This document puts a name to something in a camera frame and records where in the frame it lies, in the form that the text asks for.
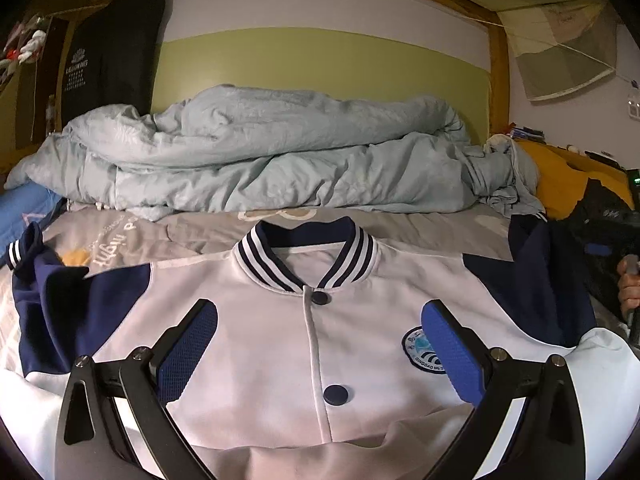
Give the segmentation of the right hand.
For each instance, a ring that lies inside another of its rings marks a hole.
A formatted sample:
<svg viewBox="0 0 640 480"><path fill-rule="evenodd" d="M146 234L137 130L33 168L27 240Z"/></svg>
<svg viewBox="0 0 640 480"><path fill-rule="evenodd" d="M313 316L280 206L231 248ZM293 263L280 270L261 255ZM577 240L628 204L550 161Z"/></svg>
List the right hand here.
<svg viewBox="0 0 640 480"><path fill-rule="evenodd" d="M628 271L630 256L620 260L617 272L620 274L618 281L618 300L620 300L620 310L623 318L628 318L628 314L639 307L640 304L640 278L638 274L631 274Z"/></svg>

